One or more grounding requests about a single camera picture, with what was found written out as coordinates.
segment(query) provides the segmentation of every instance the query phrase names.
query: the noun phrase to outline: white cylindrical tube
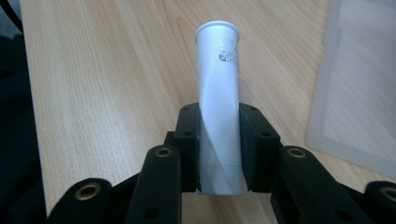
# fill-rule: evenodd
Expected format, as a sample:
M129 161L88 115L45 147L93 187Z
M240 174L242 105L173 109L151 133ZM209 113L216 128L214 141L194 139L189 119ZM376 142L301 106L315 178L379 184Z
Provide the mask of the white cylindrical tube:
M239 136L239 30L211 21L195 34L201 109L198 170L203 194L241 195Z

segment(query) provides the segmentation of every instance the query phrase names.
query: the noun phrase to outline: black fabric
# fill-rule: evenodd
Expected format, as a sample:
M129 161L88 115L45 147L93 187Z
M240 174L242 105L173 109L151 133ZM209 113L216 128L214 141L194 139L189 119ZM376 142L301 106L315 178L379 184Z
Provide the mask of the black fabric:
M45 223L35 117L22 35L0 36L0 223Z
M6 12L9 19L14 23L14 25L23 33L22 21L15 13L12 6L9 4L8 0L0 0L0 6Z

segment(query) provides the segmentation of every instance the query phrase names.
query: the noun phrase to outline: wooden table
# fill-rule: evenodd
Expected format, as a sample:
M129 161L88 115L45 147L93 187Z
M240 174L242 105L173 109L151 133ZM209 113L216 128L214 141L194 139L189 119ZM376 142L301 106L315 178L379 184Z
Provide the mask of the wooden table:
M198 101L194 33L226 20L241 33L240 101L284 145L307 147L330 0L21 0L48 212L74 183L116 185ZM341 183L386 179L312 149ZM268 194L183 195L184 223L276 223Z

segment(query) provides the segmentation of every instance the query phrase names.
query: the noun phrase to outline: metal grommet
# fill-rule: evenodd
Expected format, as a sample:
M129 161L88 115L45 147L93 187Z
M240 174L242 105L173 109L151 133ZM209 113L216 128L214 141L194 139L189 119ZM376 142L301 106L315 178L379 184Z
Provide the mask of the metal grommet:
M396 202L396 189L389 187L382 187L379 189L379 191L381 191L381 193L389 200Z
M168 157L172 154L172 150L166 147L155 150L155 155L158 157Z
M76 191L75 197L77 200L86 201L95 197L101 190L101 187L96 182L88 183Z
M305 152L303 152L302 150L300 150L298 148L290 148L288 150L288 154L291 155L292 157L295 157L295 158L304 158L304 157L306 157Z

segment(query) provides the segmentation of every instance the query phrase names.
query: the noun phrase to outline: screw hole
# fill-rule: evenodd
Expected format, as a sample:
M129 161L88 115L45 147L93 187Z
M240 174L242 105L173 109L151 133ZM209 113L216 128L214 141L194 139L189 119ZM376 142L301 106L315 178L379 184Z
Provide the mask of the screw hole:
M145 211L145 219L154 219L160 216L161 211L158 208L149 208Z
M291 148L288 150L289 155L295 158L304 158L306 156L305 152L298 148Z
M270 133L268 133L268 132L262 132L262 136L264 136L264 137L268 137L268 136L270 136L271 134Z
M389 200L396 202L396 189L388 188L388 187L382 187L379 190Z
M172 154L172 150L168 148L160 148L155 150L155 155L157 157L167 157Z
M76 191L75 197L80 201L86 201L95 197L100 192L100 185L96 182L86 184Z
M335 211L335 214L337 215L338 218L340 218L341 220L345 221L345 222L352 222L353 218L352 216L343 210L337 210Z

